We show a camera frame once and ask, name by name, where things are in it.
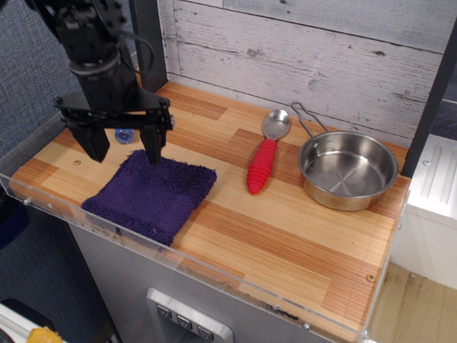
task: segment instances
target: wooden countertop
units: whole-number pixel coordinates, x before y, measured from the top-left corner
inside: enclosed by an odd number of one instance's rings
[[[264,139],[261,125],[272,109],[173,83],[158,93],[170,98],[176,120],[163,156],[207,166],[218,175],[172,247],[287,298],[290,306],[282,307],[279,314],[355,340],[351,330],[364,328],[410,179],[399,176],[382,201],[364,211],[338,212],[315,203],[302,188],[298,167],[298,151],[309,136],[292,117],[289,134],[278,142],[268,184],[253,196],[246,187],[247,168]],[[315,133],[322,131],[313,123],[310,126]],[[35,198],[43,192],[79,207],[111,179],[130,151],[142,148],[138,135],[132,144],[120,145],[114,141],[114,130],[107,131],[111,147],[103,163],[90,160],[66,130],[13,179],[38,190],[33,191]],[[387,146],[401,168],[406,149]],[[18,193],[32,192],[14,187]],[[59,211],[65,217],[66,210]],[[375,282],[367,280],[369,275]],[[253,294],[243,282],[231,282],[230,287],[249,292],[274,310],[273,300],[264,299],[265,293]]]

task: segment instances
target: button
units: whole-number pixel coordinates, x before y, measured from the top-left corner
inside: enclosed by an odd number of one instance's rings
[[[181,325],[184,329],[192,330],[192,323],[190,320],[181,317],[180,315],[178,315],[176,319],[178,320],[178,324]]]
[[[157,304],[157,312],[167,319],[171,319],[171,311],[162,305]]]
[[[209,341],[214,341],[214,336],[211,331],[208,329],[205,329],[204,327],[201,327],[200,325],[197,326],[197,330],[199,331],[199,336],[203,337],[204,339],[207,339]]]

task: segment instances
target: serving spoon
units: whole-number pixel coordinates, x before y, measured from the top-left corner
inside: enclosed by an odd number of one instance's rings
[[[263,122],[262,130],[266,139],[261,142],[248,170],[246,183],[251,194],[259,193],[271,173],[276,141],[284,137],[291,127],[288,114],[282,109],[271,112]]]

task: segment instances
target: purple towel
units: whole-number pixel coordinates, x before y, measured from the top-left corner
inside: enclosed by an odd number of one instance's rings
[[[216,182],[216,172],[162,157],[150,164],[136,150],[114,177],[81,207],[132,231],[170,245]]]

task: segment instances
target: stainless steel pot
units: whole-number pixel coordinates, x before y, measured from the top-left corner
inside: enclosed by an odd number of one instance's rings
[[[358,211],[378,203],[398,176],[392,152],[374,138],[352,131],[332,131],[302,103],[292,109],[311,136],[300,149],[298,165],[303,187],[319,204],[340,211]],[[313,135],[301,112],[312,116],[325,130]]]

